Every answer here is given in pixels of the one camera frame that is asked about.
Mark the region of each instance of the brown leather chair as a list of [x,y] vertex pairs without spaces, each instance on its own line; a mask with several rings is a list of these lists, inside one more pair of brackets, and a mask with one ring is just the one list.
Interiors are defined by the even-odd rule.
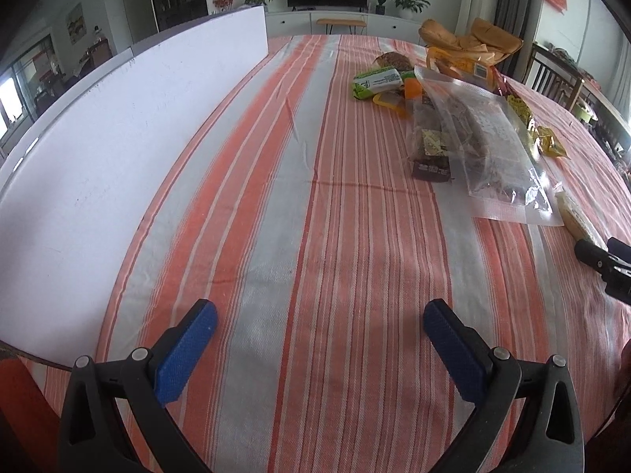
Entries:
[[495,65],[515,52],[523,41],[506,30],[479,17],[471,26],[471,34],[456,36],[433,19],[426,20],[418,30],[428,46],[435,46],[458,56],[467,56],[488,65]]

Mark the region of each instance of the black clamp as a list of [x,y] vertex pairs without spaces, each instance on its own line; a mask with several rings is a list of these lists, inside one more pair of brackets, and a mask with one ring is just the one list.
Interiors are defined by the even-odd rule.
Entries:
[[490,349],[442,299],[425,306],[423,324],[463,400],[475,404],[431,473],[479,471],[513,400],[521,398],[526,401],[517,427],[493,472],[583,472],[581,422],[564,358],[534,363],[515,359],[502,347]]
[[63,473],[148,473],[122,422],[116,399],[127,399],[140,431],[164,473],[209,473],[165,405],[178,399],[217,327],[213,303],[198,300],[151,349],[127,359],[75,362],[59,429]]
[[607,249],[579,240],[574,245],[574,254],[602,276],[607,295],[631,305],[631,247],[611,237]]

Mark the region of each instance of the clear plastic bag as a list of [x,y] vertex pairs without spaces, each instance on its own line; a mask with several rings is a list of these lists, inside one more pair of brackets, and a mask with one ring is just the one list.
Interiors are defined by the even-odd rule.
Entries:
[[539,153],[507,101],[428,69],[415,73],[441,118],[454,185],[472,214],[562,225]]

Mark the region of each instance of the blue gripper pad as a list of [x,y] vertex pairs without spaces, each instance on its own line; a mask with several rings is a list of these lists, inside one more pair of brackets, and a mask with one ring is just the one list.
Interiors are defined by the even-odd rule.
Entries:
[[471,329],[464,326],[442,299],[425,306],[423,327],[463,400],[476,406],[481,404],[487,393],[487,372],[465,341],[471,337],[467,336]]
[[162,407],[174,402],[182,394],[202,352],[215,333],[217,321],[215,305],[207,303],[157,368],[153,391]]

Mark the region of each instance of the striped tablecloth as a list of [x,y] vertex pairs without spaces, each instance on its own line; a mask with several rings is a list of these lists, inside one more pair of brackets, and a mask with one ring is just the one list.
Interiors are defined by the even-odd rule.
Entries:
[[[471,411],[420,326],[442,297],[490,346],[565,356],[591,436],[613,404],[629,308],[604,295],[563,227],[473,219],[448,184],[413,180],[405,124],[351,97],[377,55],[422,63],[425,50],[364,36],[270,50],[147,209],[97,359],[151,346],[208,298],[219,329],[169,410],[214,471],[427,471]],[[630,242],[631,197],[605,154],[566,110],[515,88],[566,146],[551,176],[604,237]],[[60,410],[67,373],[30,369]]]

